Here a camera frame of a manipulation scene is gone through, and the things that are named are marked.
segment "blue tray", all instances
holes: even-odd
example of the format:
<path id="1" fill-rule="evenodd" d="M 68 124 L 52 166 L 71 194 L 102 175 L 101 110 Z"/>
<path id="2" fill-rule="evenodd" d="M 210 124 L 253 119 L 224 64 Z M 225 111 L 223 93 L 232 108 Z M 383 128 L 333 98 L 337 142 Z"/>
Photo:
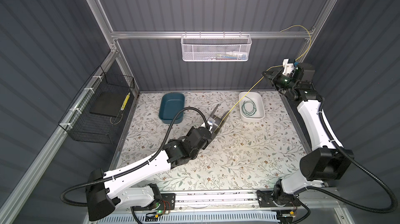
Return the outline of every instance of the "blue tray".
<path id="1" fill-rule="evenodd" d="M 165 124 L 170 124 L 176 113 L 185 107 L 185 96 L 181 93 L 168 93 L 161 99 L 160 111 L 158 117 Z M 183 112 L 180 113 L 174 124 L 183 121 Z"/>

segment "floral tablecloth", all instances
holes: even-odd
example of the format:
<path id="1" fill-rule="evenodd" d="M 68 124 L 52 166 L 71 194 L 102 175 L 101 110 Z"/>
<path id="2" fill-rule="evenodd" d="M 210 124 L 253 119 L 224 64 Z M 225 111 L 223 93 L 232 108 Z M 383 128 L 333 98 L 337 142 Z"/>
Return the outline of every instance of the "floral tablecloth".
<path id="1" fill-rule="evenodd" d="M 271 188 L 282 177 L 292 174 L 305 155 L 297 132 L 279 94 L 258 92 L 266 116 L 260 122 L 244 122 L 236 106 L 221 132 L 196 159 L 170 171 L 156 174 L 137 186 L 157 183 L 161 191 L 225 190 Z M 155 152 L 167 124 L 158 118 L 164 93 L 142 93 L 118 161 L 123 167 Z M 185 106 L 197 107 L 206 117 L 217 104 L 221 117 L 237 101 L 239 92 L 184 93 Z M 195 111 L 185 111 L 184 120 L 175 124 L 169 139 L 187 134 L 203 123 Z"/>

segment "green cord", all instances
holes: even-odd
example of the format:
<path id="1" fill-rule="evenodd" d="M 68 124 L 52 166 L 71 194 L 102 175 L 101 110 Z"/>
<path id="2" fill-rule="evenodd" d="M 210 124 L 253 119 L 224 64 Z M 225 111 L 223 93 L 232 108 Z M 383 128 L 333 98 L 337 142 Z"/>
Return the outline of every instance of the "green cord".
<path id="1" fill-rule="evenodd" d="M 245 102 L 243 102 L 243 104 L 242 104 L 242 112 L 243 112 L 243 114 L 244 114 L 245 116 L 252 116 L 252 115 L 254 115 L 254 114 L 257 112 L 256 104 L 255 104 L 254 101 L 253 101 L 252 99 L 250 99 L 249 97 L 247 97 L 247 96 L 245 96 L 245 97 L 246 97 L 247 99 L 249 99 L 250 101 L 245 101 Z M 249 112 L 249 111 L 246 110 L 246 108 L 245 108 L 246 103 L 250 103 L 250 104 L 253 105 L 252 111 Z"/>

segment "gray wall panel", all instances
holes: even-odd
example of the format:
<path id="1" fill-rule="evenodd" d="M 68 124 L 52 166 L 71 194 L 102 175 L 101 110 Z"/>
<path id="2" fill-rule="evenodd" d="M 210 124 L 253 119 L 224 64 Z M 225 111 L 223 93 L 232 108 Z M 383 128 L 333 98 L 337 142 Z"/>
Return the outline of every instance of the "gray wall panel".
<path id="1" fill-rule="evenodd" d="M 400 0 L 339 0 L 305 62 L 336 136 L 400 197 Z M 335 182 L 342 197 L 388 206 L 376 182 L 350 166 Z M 398 222 L 399 210 L 372 214 L 349 207 L 356 223 Z"/>
<path id="2" fill-rule="evenodd" d="M 85 0 L 0 0 L 0 18 L 2 205 L 110 49 Z M 81 221 L 82 209 L 59 200 L 61 187 L 106 168 L 114 149 L 67 139 L 14 223 Z"/>
<path id="3" fill-rule="evenodd" d="M 141 91 L 249 89 L 270 66 L 293 58 L 302 39 L 253 39 L 244 62 L 186 62 L 179 39 L 120 39 Z M 270 88 L 262 81 L 255 88 Z"/>
<path id="4" fill-rule="evenodd" d="M 326 0 L 100 1 L 114 31 L 279 31 L 311 28 Z"/>

